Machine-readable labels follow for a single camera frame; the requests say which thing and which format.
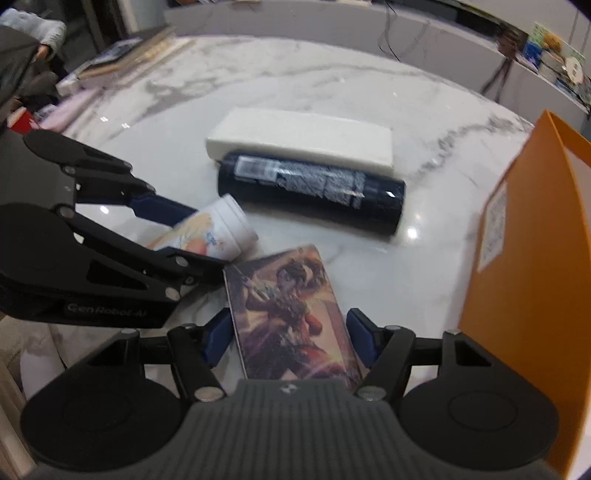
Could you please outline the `white printed cup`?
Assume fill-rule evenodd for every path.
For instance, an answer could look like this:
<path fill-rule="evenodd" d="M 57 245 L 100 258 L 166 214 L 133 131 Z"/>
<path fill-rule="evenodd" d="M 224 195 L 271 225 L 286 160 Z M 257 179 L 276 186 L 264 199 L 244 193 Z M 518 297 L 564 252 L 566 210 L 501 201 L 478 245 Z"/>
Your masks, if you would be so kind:
<path fill-rule="evenodd" d="M 190 215 L 170 231 L 153 240 L 148 248 L 167 247 L 222 261 L 233 261 L 256 245 L 259 236 L 245 212 L 229 194 Z"/>

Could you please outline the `illustrated card box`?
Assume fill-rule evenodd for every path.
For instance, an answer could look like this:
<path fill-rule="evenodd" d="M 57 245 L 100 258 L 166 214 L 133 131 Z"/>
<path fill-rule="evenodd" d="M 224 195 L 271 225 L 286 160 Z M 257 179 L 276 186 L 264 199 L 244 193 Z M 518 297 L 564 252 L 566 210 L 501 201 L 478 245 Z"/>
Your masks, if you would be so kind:
<path fill-rule="evenodd" d="M 356 353 L 317 247 L 228 265 L 224 282 L 246 378 L 359 385 Z"/>

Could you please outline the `large orange storage box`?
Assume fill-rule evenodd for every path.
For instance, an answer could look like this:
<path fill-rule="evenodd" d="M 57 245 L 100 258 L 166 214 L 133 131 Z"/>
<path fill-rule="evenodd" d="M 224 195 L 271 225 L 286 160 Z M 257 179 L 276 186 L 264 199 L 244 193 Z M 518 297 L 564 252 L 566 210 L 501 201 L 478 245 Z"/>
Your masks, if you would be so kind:
<path fill-rule="evenodd" d="M 557 407 L 568 475 L 590 414 L 590 143 L 550 111 L 485 204 L 460 328 Z"/>

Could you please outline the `stack of books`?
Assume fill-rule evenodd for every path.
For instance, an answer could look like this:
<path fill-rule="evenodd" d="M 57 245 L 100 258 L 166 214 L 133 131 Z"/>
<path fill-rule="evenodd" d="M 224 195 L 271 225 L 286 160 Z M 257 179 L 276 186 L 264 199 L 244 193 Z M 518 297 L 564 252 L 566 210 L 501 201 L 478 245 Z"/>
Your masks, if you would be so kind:
<path fill-rule="evenodd" d="M 111 84 L 126 86 L 192 43 L 189 37 L 177 36 L 174 28 L 167 25 L 136 32 L 72 71 L 56 85 L 57 92 L 68 97 Z"/>

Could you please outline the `black cylindrical bottle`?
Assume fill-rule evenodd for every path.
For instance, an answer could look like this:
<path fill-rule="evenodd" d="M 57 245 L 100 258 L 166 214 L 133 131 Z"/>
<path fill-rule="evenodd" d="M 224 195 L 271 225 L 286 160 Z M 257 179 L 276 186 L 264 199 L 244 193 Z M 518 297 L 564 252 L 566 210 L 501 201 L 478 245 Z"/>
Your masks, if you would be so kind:
<path fill-rule="evenodd" d="M 231 152 L 218 164 L 217 189 L 239 202 L 393 236 L 406 184 L 345 167 Z"/>

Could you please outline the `white long box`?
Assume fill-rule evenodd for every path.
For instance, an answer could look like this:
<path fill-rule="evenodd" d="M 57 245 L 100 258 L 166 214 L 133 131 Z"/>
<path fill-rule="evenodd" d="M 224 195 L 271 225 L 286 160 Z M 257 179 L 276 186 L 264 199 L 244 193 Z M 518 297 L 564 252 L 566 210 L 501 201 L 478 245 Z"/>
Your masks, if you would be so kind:
<path fill-rule="evenodd" d="M 245 152 L 394 176 L 391 129 L 315 113 L 235 108 L 206 137 L 205 148 L 214 161 Z"/>

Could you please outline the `white round fan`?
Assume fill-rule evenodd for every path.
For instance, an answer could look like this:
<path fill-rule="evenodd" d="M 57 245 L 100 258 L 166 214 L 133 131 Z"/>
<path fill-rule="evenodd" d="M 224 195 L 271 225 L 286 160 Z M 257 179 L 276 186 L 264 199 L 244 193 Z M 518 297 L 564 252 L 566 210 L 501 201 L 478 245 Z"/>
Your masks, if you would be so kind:
<path fill-rule="evenodd" d="M 584 71 L 581 62 L 574 56 L 564 60 L 564 67 L 569 81 L 574 85 L 584 82 Z"/>

